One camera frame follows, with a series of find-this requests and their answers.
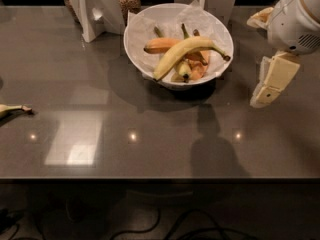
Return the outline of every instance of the gray table top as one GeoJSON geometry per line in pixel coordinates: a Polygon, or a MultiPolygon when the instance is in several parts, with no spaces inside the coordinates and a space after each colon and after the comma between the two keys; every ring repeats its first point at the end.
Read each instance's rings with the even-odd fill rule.
{"type": "Polygon", "coordinates": [[[186,92],[144,80],[122,36],[85,43],[65,7],[0,7],[1,178],[312,178],[320,176],[319,52],[271,106],[250,107],[262,56],[235,7],[234,60],[186,92]]]}

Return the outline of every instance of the white bowl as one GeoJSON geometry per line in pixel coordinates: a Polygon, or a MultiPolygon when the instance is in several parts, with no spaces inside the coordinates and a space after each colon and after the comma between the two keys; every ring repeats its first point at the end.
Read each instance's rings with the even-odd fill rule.
{"type": "MultiPolygon", "coordinates": [[[[147,20],[150,19],[150,22],[155,22],[157,26],[170,26],[174,24],[176,26],[173,26],[173,28],[179,29],[181,26],[181,22],[175,21],[174,19],[179,18],[178,16],[180,16],[185,9],[189,9],[190,6],[191,5],[179,3],[155,5],[142,10],[129,21],[129,24],[124,31],[124,47],[129,59],[140,70],[144,78],[153,81],[153,72],[152,69],[150,69],[150,66],[146,65],[143,62],[143,59],[141,59],[141,57],[158,56],[156,57],[158,60],[158,58],[160,59],[160,55],[142,55],[142,53],[144,53],[144,44],[149,39],[155,38],[156,36],[153,34],[153,27],[149,27],[150,33],[152,33],[153,36],[150,33],[146,33],[144,35],[143,31],[136,31],[136,29],[138,29],[137,26],[139,26],[139,29],[142,27],[141,17],[147,20]],[[139,34],[142,36],[142,38],[139,38],[139,40],[137,40],[136,38],[139,34]]],[[[208,31],[210,31],[210,33],[212,33],[212,39],[231,57],[231,59],[226,62],[218,53],[211,51],[209,65],[205,75],[199,80],[189,81],[188,83],[172,82],[171,75],[173,74],[173,70],[171,70],[171,72],[166,77],[157,82],[168,89],[181,91],[190,89],[195,85],[204,84],[216,77],[221,76],[221,74],[227,69],[233,59],[233,41],[228,29],[221,23],[221,21],[219,21],[216,17],[214,17],[207,11],[201,10],[201,15],[202,18],[198,18],[200,17],[199,14],[194,13],[191,14],[190,17],[188,16],[183,19],[183,21],[187,21],[186,27],[193,27],[193,29],[197,28],[200,31],[200,34],[205,32],[209,33],[208,31]]]]}

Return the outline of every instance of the floor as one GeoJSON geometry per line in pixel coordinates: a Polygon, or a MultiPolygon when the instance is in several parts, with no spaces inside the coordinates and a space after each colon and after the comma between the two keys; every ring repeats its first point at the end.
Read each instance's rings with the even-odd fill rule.
{"type": "Polygon", "coordinates": [[[0,239],[316,240],[320,239],[319,187],[4,181],[0,239]],[[5,224],[8,221],[19,228],[5,224]],[[123,230],[142,232],[116,234],[123,230]]]}

